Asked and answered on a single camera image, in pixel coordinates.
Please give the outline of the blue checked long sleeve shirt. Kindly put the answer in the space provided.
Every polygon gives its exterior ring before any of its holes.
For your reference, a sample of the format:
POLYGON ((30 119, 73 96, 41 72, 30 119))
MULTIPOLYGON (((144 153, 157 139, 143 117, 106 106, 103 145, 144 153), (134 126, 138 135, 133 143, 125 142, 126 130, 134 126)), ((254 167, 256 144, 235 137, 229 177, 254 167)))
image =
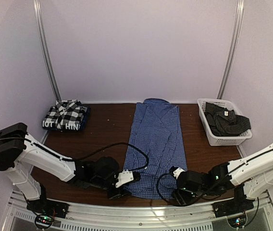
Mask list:
POLYGON ((137 170, 141 179, 125 188, 134 197, 170 199, 176 188, 170 168, 187 170, 178 105, 153 98, 137 103, 129 144, 124 168, 137 170))

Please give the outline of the white plastic laundry basket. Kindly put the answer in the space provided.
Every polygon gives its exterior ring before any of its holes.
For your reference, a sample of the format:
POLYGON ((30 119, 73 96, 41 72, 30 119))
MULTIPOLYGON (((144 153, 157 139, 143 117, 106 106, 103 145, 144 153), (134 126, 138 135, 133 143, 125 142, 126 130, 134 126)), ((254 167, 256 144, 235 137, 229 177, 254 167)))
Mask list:
POLYGON ((204 130, 206 132, 206 136, 208 139, 208 142, 210 146, 238 146, 242 142, 244 142, 246 139, 252 138, 252 132, 250 129, 246 130, 239 136, 215 136, 208 124, 208 121, 205 117, 205 106, 206 103, 213 103, 217 106, 226 108, 228 110, 234 110, 234 113, 236 115, 242 115, 239 108, 228 100, 221 100, 221 99, 209 99, 209 98, 199 98, 197 99, 197 104, 199 106, 199 117, 201 119, 202 125, 204 127, 204 130))

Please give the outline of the black white plaid shirt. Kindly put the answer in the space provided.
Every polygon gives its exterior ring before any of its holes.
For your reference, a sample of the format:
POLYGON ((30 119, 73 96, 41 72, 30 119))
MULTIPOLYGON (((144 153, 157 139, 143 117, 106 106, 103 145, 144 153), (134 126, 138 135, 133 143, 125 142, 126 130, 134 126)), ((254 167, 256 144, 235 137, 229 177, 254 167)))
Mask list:
POLYGON ((78 100, 56 101, 43 120, 58 124, 73 122, 80 123, 82 119, 82 103, 78 100))

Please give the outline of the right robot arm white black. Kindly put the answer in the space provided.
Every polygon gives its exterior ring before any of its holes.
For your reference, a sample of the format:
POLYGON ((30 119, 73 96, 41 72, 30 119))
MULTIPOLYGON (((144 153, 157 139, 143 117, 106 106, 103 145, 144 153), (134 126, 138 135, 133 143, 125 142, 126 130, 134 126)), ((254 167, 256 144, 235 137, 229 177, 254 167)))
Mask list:
POLYGON ((172 197, 181 206, 194 204, 203 196, 221 196, 238 188, 238 194, 229 202, 232 212, 240 212, 248 200, 255 200, 273 186, 273 143, 247 157, 214 166, 208 173, 170 169, 176 179, 172 197))

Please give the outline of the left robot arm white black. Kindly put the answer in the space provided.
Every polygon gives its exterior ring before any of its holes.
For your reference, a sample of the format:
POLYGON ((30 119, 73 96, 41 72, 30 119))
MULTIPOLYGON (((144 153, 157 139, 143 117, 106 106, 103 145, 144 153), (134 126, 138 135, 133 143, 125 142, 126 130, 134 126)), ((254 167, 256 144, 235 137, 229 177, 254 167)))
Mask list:
POLYGON ((0 171, 5 172, 12 184, 28 201, 33 201, 33 206, 42 214, 50 212, 51 201, 46 199, 44 186, 34 180, 24 163, 83 189, 93 186, 107 190, 110 198, 122 196, 124 185, 135 179, 131 170, 120 171, 117 161, 111 157, 82 162, 38 142, 27 132, 24 123, 6 127, 0 130, 0 171))

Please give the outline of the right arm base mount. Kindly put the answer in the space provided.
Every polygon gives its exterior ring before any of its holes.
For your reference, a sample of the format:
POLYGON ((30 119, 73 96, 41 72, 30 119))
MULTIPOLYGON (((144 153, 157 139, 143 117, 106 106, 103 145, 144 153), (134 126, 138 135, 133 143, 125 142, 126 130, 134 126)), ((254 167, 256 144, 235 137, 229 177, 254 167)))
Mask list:
POLYGON ((230 216, 238 213, 243 213, 254 208, 254 203, 251 200, 236 201, 235 199, 216 202, 212 204, 212 208, 216 218, 230 216))

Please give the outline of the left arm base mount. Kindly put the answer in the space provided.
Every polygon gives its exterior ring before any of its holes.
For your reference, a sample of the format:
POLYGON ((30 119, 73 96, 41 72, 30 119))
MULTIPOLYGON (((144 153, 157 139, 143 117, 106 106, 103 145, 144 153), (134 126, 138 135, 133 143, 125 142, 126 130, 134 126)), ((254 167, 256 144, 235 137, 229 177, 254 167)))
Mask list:
POLYGON ((66 218, 69 208, 67 203, 49 199, 26 200, 26 203, 26 208, 36 215, 48 215, 57 218, 66 218))

